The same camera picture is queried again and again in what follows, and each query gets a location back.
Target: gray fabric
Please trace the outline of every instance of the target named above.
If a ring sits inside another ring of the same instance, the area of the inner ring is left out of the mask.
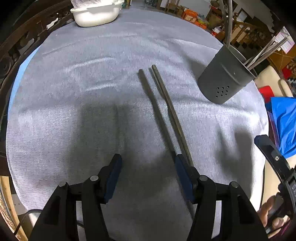
[[[254,82],[223,105],[209,102],[196,83],[221,46],[189,22],[137,9],[103,26],[54,31],[9,112],[7,158],[24,206],[43,208],[59,181],[83,182],[120,153],[123,169],[102,207],[110,236],[186,240],[192,219],[157,115],[159,107],[180,153],[151,75],[156,64],[197,170],[216,182],[237,181],[258,208],[265,159],[253,139],[268,133],[264,102]]]

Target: white wall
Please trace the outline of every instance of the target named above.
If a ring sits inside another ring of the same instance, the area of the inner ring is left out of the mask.
[[[255,16],[264,22],[271,32],[274,32],[271,27],[273,26],[271,13],[269,8],[265,6],[261,0],[234,0],[237,3],[237,7],[234,12],[239,12],[242,8],[245,10],[252,18]]]
[[[237,7],[234,12],[239,12],[242,8],[245,10],[252,18],[256,16],[262,22],[264,22],[269,30],[273,32],[271,27],[273,26],[271,13],[269,8],[265,6],[261,0],[234,0],[237,3]],[[161,7],[165,7],[167,0],[162,0]],[[201,15],[207,16],[210,10],[210,0],[180,0],[179,5],[185,6],[198,12]]]

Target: white bowl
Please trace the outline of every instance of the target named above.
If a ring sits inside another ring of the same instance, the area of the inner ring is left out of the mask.
[[[123,2],[124,0],[119,0],[104,6],[72,8],[71,13],[74,15],[75,22],[81,27],[102,25],[116,19]]]

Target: black device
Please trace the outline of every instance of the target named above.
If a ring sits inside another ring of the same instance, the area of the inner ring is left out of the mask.
[[[197,209],[187,241],[264,241],[266,232],[276,217],[296,213],[296,174],[286,159],[279,153],[268,136],[257,136],[256,146],[277,173],[281,184],[277,203],[269,213],[268,225],[263,227],[249,198],[237,182],[229,185],[215,183],[209,177],[200,175],[188,164],[182,154],[175,157],[175,168],[186,198],[197,204]],[[60,183],[49,198],[37,220],[29,241],[78,241],[76,222],[76,201],[82,201],[83,222],[87,241],[111,238],[104,222],[101,204],[112,198],[122,167],[122,158],[115,154],[108,166],[98,175],[91,176],[84,183],[68,185]],[[220,233],[212,239],[216,201],[222,201]]]

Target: screw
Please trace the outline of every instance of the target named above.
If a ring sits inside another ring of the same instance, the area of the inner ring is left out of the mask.
[[[66,182],[65,181],[60,181],[59,182],[59,187],[63,187],[63,186],[65,186],[66,185]]]
[[[234,188],[238,188],[239,184],[237,182],[231,182],[231,186],[233,186]]]
[[[96,181],[96,180],[98,180],[99,179],[99,177],[97,176],[97,175],[94,175],[94,176],[91,176],[90,177],[90,180],[92,181],[92,182],[94,182],[94,181]]]
[[[200,176],[200,180],[201,180],[202,182],[205,182],[205,181],[207,180],[207,177],[206,177],[205,175],[201,175],[201,176]]]

